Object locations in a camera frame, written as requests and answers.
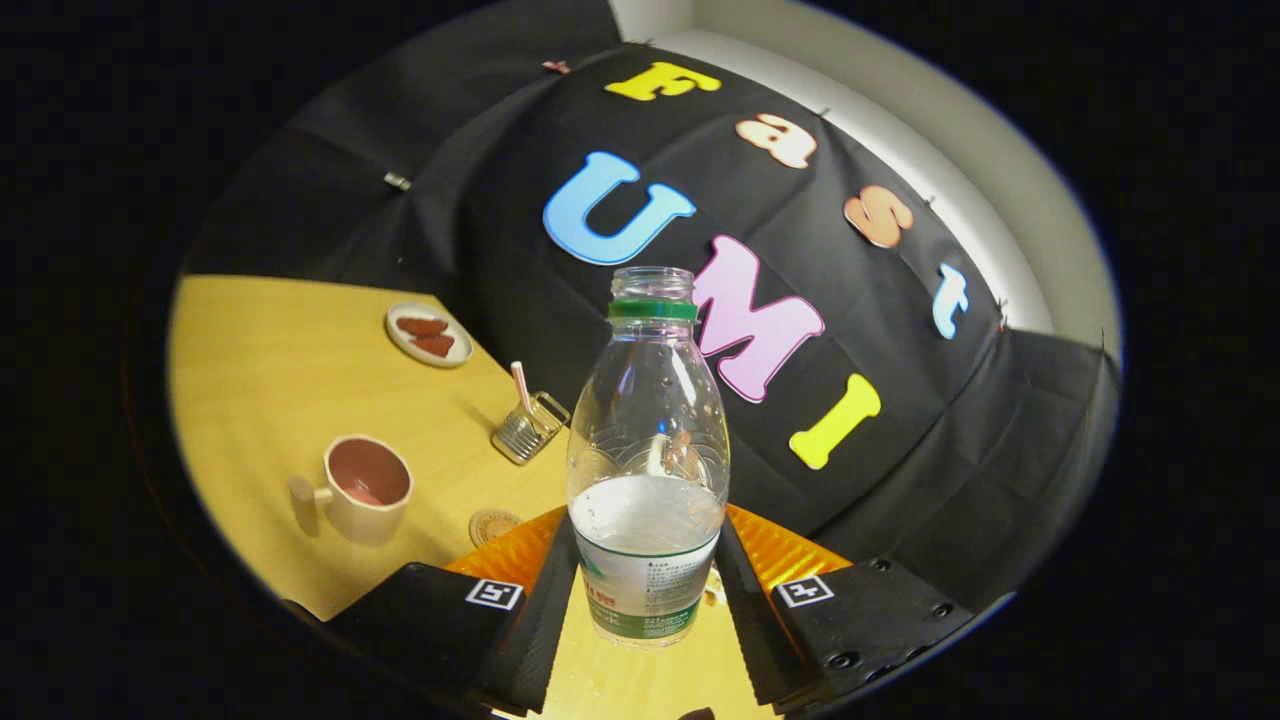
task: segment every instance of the bottle neck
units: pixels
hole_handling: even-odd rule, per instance
[[[613,273],[609,290],[614,300],[689,302],[694,274],[680,268],[641,265]]]
[[[686,341],[692,340],[694,322],[672,318],[611,318],[613,340]]]

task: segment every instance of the metal pen holder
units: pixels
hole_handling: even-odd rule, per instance
[[[570,420],[568,410],[545,392],[530,395],[529,404],[532,413],[517,404],[492,438],[493,446],[516,465],[532,460]]]

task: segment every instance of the white plate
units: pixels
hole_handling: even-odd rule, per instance
[[[440,357],[439,355],[431,355],[430,352],[426,352],[413,345],[413,336],[396,327],[396,320],[401,318],[428,318],[449,323],[449,327],[444,328],[444,332],[440,333],[453,338],[453,346],[449,347],[449,354]],[[461,365],[471,357],[472,352],[475,352],[471,336],[467,334],[467,331],[462,329],[462,325],[453,319],[453,315],[449,315],[444,310],[425,302],[401,302],[398,305],[392,305],[392,309],[387,311],[387,334],[390,336],[396,347],[403,350],[410,357],[438,368],[453,368]]]

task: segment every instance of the plastic water bottle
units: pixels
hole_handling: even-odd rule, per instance
[[[728,500],[728,429],[694,343],[694,278],[613,274],[604,347],[568,439],[568,514],[596,632],[662,647],[692,628]]]

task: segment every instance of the foam letter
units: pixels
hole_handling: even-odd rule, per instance
[[[732,357],[719,361],[724,382],[750,402],[764,400],[764,386],[800,343],[826,325],[813,305],[797,296],[751,310],[760,259],[728,237],[712,241],[716,255],[694,278],[694,304],[707,311],[699,350],[714,355],[740,341],[750,341]]]
[[[695,87],[714,92],[719,90],[719,81],[710,76],[695,73],[671,63],[654,63],[653,67],[636,77],[623,82],[612,82],[605,85],[604,90],[632,100],[653,100],[657,97],[653,94],[655,90],[663,95],[682,95]]]
[[[814,470],[822,470],[831,457],[831,451],[854,432],[858,423],[873,415],[879,415],[879,395],[867,378],[854,373],[845,384],[845,396],[835,407],[808,430],[791,436],[787,443],[791,452],[800,456],[804,464]]]
[[[751,145],[768,150],[773,159],[788,168],[808,168],[806,158],[818,149],[818,141],[800,126],[777,115],[762,113],[756,120],[737,123],[737,135]]]
[[[845,201],[845,219],[877,247],[893,247],[902,238],[899,228],[915,223],[911,209],[888,190],[869,184],[858,197]]]
[[[591,152],[586,167],[568,179],[543,210],[543,225],[556,245],[595,265],[617,265],[635,258],[667,223],[694,214],[694,204],[675,190],[653,183],[649,204],[627,227],[613,237],[603,237],[586,227],[586,214],[604,200],[618,183],[640,179],[640,170],[617,155]]]
[[[960,307],[961,313],[969,309],[969,299],[964,295],[968,283],[959,270],[946,263],[942,263],[938,272],[942,273],[942,286],[933,296],[933,324],[938,327],[942,337],[951,340],[956,336],[956,325],[951,322],[951,314],[955,313],[956,306]]]

